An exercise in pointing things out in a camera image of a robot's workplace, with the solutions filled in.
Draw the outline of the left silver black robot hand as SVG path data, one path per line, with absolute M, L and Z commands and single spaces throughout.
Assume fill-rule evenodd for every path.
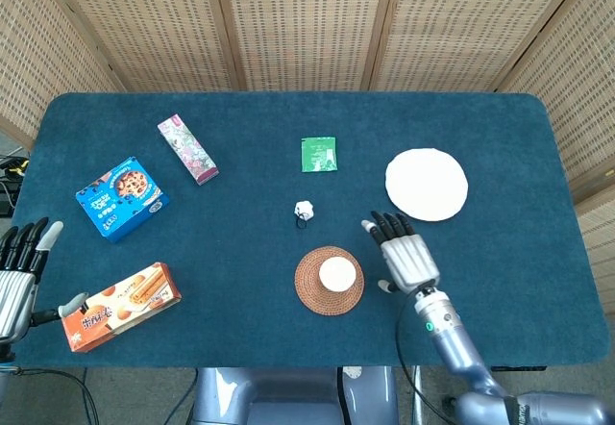
M 62 230 L 62 222 L 43 217 L 1 235 L 2 347 L 17 343 L 32 327 L 71 315 L 86 302 L 88 294 L 82 292 L 55 309 L 35 310 L 43 271 Z

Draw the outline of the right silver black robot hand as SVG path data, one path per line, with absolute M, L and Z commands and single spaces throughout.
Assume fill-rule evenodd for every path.
M 371 211 L 372 220 L 362 220 L 362 228 L 379 246 L 391 279 L 380 279 L 379 288 L 386 293 L 405 294 L 435 287 L 440 273 L 423 238 L 401 213 Z

